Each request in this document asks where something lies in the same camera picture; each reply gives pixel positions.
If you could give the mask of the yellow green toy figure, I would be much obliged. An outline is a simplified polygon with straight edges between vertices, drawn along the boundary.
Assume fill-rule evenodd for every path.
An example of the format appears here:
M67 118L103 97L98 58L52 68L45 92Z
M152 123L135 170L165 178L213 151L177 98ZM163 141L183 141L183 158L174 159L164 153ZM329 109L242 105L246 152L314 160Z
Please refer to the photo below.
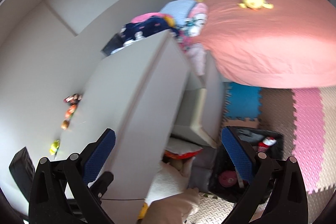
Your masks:
M53 143L50 145L50 149L49 149L50 155L55 156L58 152L59 147L60 147L60 140L57 139L57 140L53 141Z

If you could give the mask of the pink plush face pouch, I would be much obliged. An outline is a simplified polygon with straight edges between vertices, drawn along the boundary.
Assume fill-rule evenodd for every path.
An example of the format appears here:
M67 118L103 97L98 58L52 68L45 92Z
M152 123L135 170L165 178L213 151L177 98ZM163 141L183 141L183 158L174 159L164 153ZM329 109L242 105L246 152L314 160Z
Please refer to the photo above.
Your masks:
M236 184L238 178L235 171L227 170L219 175L219 183L223 187L232 187Z

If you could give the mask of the orange toy figure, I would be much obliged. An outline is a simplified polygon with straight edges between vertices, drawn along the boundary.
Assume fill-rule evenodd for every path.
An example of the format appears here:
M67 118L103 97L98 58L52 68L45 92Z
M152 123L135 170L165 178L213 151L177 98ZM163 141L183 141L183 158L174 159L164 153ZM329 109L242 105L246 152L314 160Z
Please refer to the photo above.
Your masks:
M72 104L65 113L66 119L71 119L77 109L77 104Z

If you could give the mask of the black red toy figure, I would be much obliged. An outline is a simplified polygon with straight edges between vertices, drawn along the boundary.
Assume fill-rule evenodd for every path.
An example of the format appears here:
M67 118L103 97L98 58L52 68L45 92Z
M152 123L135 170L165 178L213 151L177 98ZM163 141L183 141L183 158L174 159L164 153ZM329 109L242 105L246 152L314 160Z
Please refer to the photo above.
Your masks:
M81 94L73 94L64 99L64 102L69 105L77 105L82 99Z

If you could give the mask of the red plaid doll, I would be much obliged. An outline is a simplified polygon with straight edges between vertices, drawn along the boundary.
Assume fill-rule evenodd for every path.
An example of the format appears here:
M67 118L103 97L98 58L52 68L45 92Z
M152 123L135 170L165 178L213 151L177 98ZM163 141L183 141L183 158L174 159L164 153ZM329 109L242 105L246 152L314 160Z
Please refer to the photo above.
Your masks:
M273 137L266 137L258 143L257 151L266 153L266 151L276 143L277 141Z

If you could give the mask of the black trash bin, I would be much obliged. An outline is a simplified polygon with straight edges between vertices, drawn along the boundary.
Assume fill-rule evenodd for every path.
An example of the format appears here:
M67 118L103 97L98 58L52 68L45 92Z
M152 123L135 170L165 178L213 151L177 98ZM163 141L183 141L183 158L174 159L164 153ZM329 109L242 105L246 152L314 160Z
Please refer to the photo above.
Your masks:
M222 129L221 145L217 150L215 164L209 180L209 191L232 203L244 196L260 167L257 162L258 143L266 137L273 137L277 143L266 151L271 159L281 160L284 155L284 136L275 131L250 127L226 126ZM237 182L232 187L223 187L219 175L231 170L237 174Z

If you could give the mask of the pink foam mat tile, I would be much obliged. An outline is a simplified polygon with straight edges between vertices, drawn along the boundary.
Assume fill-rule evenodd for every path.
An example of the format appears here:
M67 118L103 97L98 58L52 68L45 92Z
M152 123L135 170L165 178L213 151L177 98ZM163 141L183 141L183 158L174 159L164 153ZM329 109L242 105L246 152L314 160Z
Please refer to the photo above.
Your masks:
M295 139L293 155L298 160L306 191L318 191L324 153L324 120L319 89L294 89Z

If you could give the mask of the white red cushion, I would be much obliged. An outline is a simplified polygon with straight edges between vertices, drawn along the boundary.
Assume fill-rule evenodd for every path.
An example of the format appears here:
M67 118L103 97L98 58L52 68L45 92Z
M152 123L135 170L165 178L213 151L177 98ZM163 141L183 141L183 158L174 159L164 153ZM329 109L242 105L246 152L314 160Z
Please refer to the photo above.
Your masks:
M175 160L185 160L199 154L203 148L199 145L176 138L169 138L164 155Z

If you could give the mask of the blue foam mat tile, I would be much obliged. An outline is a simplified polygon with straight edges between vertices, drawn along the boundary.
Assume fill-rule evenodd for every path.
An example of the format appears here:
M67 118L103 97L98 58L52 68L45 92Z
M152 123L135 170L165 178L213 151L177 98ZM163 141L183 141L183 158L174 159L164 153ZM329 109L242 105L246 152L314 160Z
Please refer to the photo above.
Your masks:
M231 120L254 120L260 114L261 88L229 83L226 96L226 117Z

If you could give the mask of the grey desk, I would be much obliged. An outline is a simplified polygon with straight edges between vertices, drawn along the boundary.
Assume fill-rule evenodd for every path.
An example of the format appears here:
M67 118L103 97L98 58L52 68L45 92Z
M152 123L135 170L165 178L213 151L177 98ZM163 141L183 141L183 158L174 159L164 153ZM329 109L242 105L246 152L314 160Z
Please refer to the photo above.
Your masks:
M135 223L170 135L217 145L223 95L211 54L199 77L171 34L160 32L100 61L57 158L81 152L112 129L116 145L104 168L114 180L102 208L115 223Z

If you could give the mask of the black box on shelf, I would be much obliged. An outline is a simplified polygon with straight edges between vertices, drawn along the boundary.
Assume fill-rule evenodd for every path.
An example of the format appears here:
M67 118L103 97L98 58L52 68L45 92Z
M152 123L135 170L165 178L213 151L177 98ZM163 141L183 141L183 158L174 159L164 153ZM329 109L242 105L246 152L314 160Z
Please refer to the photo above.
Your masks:
M123 39L120 36L120 34L115 34L110 41L104 46L104 48L101 50L101 52L105 56L110 56L111 54L114 54L115 52L123 49Z

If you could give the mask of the pink bed sheet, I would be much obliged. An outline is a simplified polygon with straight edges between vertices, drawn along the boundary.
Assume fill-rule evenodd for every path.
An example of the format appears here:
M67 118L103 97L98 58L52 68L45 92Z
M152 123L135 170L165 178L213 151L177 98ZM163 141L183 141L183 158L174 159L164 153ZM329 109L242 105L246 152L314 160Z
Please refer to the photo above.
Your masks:
M335 85L335 7L327 0L205 0L209 18L195 43L213 55L222 76L264 88Z

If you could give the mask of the light blue folded blanket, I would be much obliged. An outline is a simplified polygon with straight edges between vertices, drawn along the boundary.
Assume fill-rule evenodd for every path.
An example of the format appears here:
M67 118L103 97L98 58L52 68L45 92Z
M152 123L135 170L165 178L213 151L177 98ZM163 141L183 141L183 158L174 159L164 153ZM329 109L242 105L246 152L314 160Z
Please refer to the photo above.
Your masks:
M167 3L161 10L161 14L173 17L177 26L183 26L190 11L197 4L194 0L175 0Z

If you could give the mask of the white pink kitty blanket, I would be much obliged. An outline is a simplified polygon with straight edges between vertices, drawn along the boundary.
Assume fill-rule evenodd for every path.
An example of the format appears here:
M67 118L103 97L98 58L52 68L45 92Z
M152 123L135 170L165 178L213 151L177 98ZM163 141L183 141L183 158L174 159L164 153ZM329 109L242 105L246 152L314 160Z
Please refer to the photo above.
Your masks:
M185 19L183 33L188 37L199 36L207 23L209 9L204 3L197 3Z

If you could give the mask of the yellow plush duck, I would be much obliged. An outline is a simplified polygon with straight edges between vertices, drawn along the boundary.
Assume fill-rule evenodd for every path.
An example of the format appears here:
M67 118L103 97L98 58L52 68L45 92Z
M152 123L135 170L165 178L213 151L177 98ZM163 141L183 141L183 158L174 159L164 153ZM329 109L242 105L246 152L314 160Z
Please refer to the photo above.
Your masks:
M252 9L252 10L260 10L262 8L273 9L274 5L268 3L266 0L241 0L238 4L239 7L243 9Z

